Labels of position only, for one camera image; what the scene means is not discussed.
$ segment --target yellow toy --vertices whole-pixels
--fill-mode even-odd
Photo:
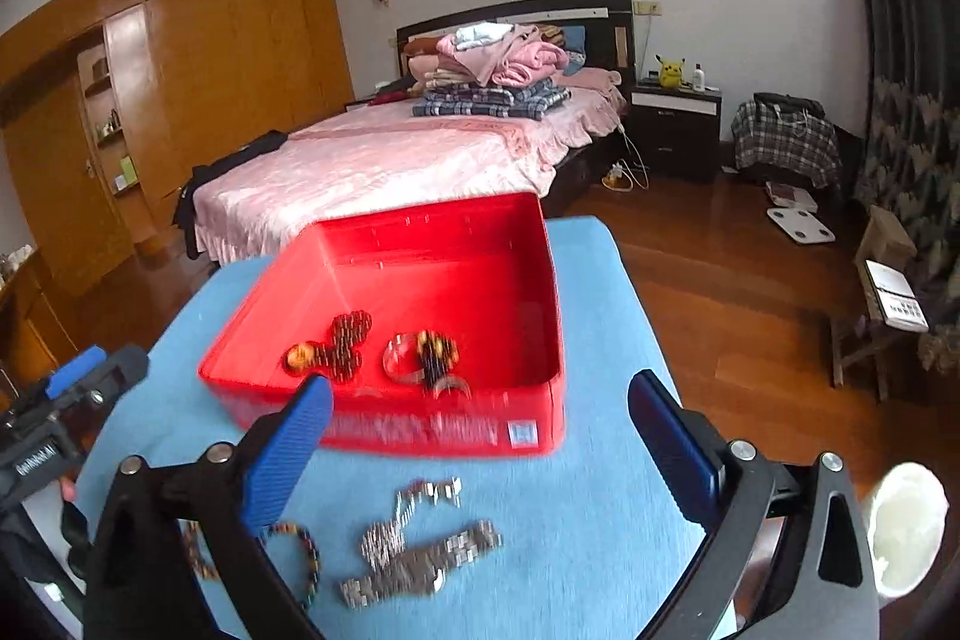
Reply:
[[[661,65],[661,76],[659,77],[661,87],[680,87],[680,83],[683,82],[683,64],[686,63],[686,58],[680,61],[664,61],[664,59],[658,55],[656,60],[658,60]]]

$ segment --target blue pillow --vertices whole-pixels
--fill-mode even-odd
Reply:
[[[587,28],[582,25],[564,25],[563,49],[570,56],[569,65],[563,70],[563,76],[574,76],[584,63],[587,63]]]

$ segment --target black beaded bracelet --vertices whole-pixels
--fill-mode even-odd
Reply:
[[[301,547],[304,548],[307,561],[306,596],[299,605],[306,612],[310,609],[310,605],[317,595],[317,586],[320,583],[320,554],[317,551],[317,545],[306,528],[290,521],[278,521],[264,528],[258,537],[260,544],[266,547],[267,540],[276,534],[295,534],[301,543]],[[213,562],[205,560],[203,554],[200,553],[200,524],[196,521],[186,522],[184,546],[186,547],[187,560],[189,560],[193,571],[205,581],[219,581],[220,573],[217,572]]]

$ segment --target wall socket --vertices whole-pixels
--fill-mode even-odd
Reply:
[[[659,1],[634,1],[634,14],[654,17],[664,13],[664,6]]]

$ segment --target white label sticker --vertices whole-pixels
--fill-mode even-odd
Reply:
[[[536,448],[539,444],[536,421],[508,421],[507,432],[510,434],[512,448]]]

